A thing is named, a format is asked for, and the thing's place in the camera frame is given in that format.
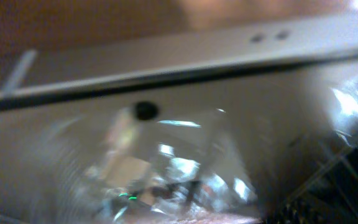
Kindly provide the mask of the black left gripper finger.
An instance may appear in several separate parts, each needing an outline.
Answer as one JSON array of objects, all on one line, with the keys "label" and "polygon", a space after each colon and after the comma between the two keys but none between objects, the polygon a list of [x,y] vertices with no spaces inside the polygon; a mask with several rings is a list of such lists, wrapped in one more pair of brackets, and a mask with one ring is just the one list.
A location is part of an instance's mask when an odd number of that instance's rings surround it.
[{"label": "black left gripper finger", "polygon": [[263,223],[358,223],[358,147]]}]

